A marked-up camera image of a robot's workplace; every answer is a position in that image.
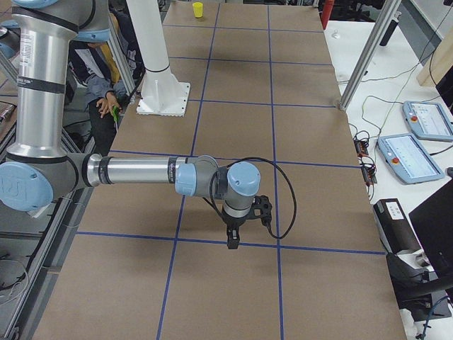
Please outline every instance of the person's hand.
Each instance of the person's hand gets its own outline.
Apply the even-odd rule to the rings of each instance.
[[[96,107],[99,108],[99,113],[101,114],[101,118],[104,118],[104,115],[110,113],[108,108],[108,101],[105,98],[101,98],[96,102]]]
[[[115,94],[113,94],[113,92],[107,92],[105,97],[107,98],[107,102],[108,102],[108,112],[113,111],[113,106],[116,106],[118,109],[120,109],[120,112],[122,112],[122,108],[121,108],[120,104],[118,103],[118,100],[116,99],[116,96],[115,96]]]

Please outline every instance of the person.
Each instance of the person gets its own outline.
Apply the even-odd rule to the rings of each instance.
[[[129,64],[132,78],[137,81],[143,70],[142,56],[130,18],[110,7],[120,44]],[[116,106],[120,112],[127,105],[127,92],[120,72],[106,42],[87,43],[71,41],[69,44],[69,67],[86,86],[85,102],[91,121],[95,153],[106,156],[116,135],[115,122],[111,115]]]

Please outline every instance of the white desk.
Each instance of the white desk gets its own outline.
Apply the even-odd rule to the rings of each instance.
[[[331,53],[333,66],[336,69],[338,82],[347,81],[357,63],[362,49],[372,30],[372,23],[352,23],[331,21],[325,31],[328,48]],[[399,28],[396,29],[386,47],[378,47],[372,62],[367,71],[366,79],[380,79],[392,77],[407,71],[418,63],[418,58],[412,51],[411,46],[405,39]],[[413,73],[403,74],[395,79],[386,79],[380,81],[368,81],[360,84],[354,95],[351,104],[348,107],[347,114],[351,124],[359,130],[367,130],[371,136],[375,136],[378,130],[365,122],[362,118],[362,104],[367,96],[373,95],[387,101],[424,101],[438,96],[434,88],[423,88],[418,85],[416,76],[422,69],[421,65],[415,68]],[[406,87],[397,98],[397,94],[408,81]],[[340,84],[342,93],[346,87]],[[448,111],[445,103],[441,98],[434,100],[442,103],[444,109]],[[386,114],[389,112],[392,104],[378,101],[374,98],[368,98],[365,104],[365,117],[378,126],[382,126]],[[387,122],[382,128],[382,136],[395,135],[398,133],[409,132],[406,125],[402,105],[395,104],[390,111]],[[398,198],[401,206],[406,213],[412,211],[428,196],[443,186],[450,178],[446,176],[439,181],[420,183],[416,185],[404,185],[394,175],[393,171],[385,164],[384,158],[379,152],[374,151],[376,138],[370,140],[369,154],[373,157],[377,165],[377,184],[374,186],[374,196],[371,201],[376,203],[382,198]],[[446,142],[422,141],[427,151],[437,152],[448,146]],[[433,157],[441,169],[445,170],[448,166],[453,165],[453,149],[438,154]],[[418,323],[418,329],[423,328],[422,322]],[[432,329],[427,332],[428,340],[451,340],[453,334],[453,319],[439,319],[430,322]]]

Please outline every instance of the light blue joint cap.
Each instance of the light blue joint cap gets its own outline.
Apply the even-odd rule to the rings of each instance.
[[[81,30],[74,40],[84,43],[104,43],[110,38],[110,29],[105,30]]]
[[[0,26],[8,28],[9,30],[10,29],[14,29],[14,28],[21,28],[19,26],[19,23],[17,21],[13,20],[13,19],[2,21],[0,23]]]
[[[14,50],[11,47],[9,47],[8,45],[2,44],[1,42],[0,42],[0,50],[4,54],[4,56],[7,57],[8,59],[12,58],[16,55],[16,52],[14,52]]]
[[[228,184],[242,196],[256,195],[260,188],[260,178],[256,166],[246,161],[236,163],[228,170]]]
[[[36,210],[52,202],[49,181],[35,168],[16,161],[0,165],[0,200],[20,211]]]
[[[58,2],[59,0],[13,0],[13,3],[26,9],[43,9]]]
[[[194,164],[180,164],[176,169],[175,190],[181,195],[193,196],[197,188],[197,170]]]

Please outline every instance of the white wall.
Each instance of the white wall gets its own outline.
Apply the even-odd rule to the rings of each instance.
[[[444,0],[411,0],[413,5],[419,10],[426,21],[431,25],[432,29],[436,29],[442,19],[450,9],[445,6]],[[443,39],[448,31],[453,27],[453,9],[439,27],[437,34]]]

